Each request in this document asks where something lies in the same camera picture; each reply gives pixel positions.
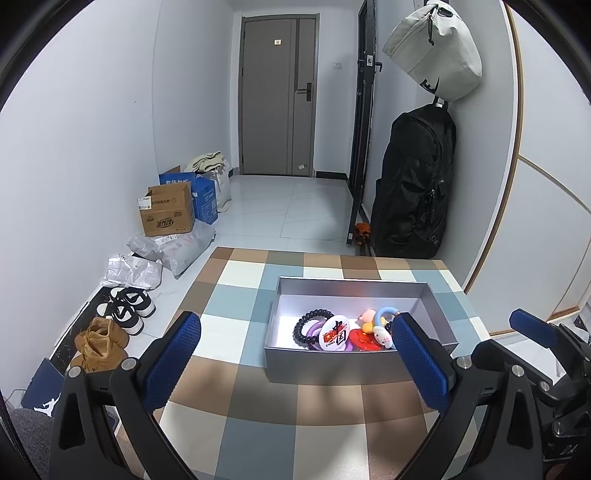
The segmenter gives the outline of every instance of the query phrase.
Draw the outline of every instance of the brown shoe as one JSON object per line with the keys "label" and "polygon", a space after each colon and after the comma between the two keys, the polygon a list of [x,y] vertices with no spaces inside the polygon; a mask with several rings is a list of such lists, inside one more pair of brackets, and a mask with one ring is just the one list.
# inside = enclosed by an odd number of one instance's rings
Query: brown shoe
{"label": "brown shoe", "polygon": [[127,353],[108,336],[85,332],[82,336],[81,355],[70,363],[82,367],[86,373],[114,370],[127,358]]}
{"label": "brown shoe", "polygon": [[129,343],[129,335],[114,320],[95,317],[88,328],[84,332],[80,332],[76,335],[76,338],[74,338],[74,345],[76,345],[76,350],[80,353],[82,353],[84,347],[84,336],[86,332],[95,332],[98,335],[106,336],[121,348],[125,348]]}

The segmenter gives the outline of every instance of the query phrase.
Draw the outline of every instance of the beige cloth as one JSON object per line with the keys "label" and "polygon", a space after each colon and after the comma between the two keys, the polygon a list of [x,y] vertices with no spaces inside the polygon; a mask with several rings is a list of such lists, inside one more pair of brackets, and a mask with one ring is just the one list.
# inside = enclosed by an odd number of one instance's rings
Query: beige cloth
{"label": "beige cloth", "polygon": [[206,153],[205,155],[199,155],[189,162],[185,168],[186,172],[198,171],[208,172],[215,170],[223,165],[224,157],[222,152]]}

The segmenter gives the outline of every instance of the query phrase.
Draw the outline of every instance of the black bead bracelet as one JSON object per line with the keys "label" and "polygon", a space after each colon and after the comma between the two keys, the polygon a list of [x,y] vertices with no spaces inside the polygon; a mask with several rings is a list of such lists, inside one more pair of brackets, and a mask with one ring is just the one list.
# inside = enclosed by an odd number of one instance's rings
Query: black bead bracelet
{"label": "black bead bracelet", "polygon": [[324,309],[312,310],[311,312],[306,313],[295,324],[294,340],[301,345],[314,345],[315,343],[318,343],[318,339],[319,339],[318,335],[306,336],[306,335],[302,334],[302,330],[304,328],[304,325],[306,323],[308,323],[310,320],[313,320],[315,318],[321,318],[321,317],[325,318],[326,320],[329,320],[332,317],[334,317],[334,314],[332,312],[329,312],[328,310],[324,310]]}

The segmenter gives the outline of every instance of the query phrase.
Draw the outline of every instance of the checkered mat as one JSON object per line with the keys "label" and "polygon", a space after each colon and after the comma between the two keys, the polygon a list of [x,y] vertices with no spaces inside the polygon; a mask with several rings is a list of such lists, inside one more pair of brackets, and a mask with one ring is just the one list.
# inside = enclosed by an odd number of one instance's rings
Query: checkered mat
{"label": "checkered mat", "polygon": [[[158,414],[161,428],[200,480],[394,478],[437,413],[411,381],[270,383],[264,338],[280,276],[428,283],[459,341],[453,356],[488,338],[438,260],[217,248],[179,308],[200,316],[203,333]],[[465,462],[478,423],[472,421],[449,475]]]}

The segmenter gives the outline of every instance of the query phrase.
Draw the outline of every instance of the black and white sneaker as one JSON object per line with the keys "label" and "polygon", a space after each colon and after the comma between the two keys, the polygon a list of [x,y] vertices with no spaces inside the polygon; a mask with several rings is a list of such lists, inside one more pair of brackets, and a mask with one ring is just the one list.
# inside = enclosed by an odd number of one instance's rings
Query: black and white sneaker
{"label": "black and white sneaker", "polygon": [[125,300],[115,299],[102,303],[96,312],[100,317],[113,319],[129,335],[138,335],[144,329],[144,321]]}
{"label": "black and white sneaker", "polygon": [[156,305],[145,290],[133,287],[111,289],[111,300],[120,299],[129,303],[140,317],[148,318],[156,311]]}

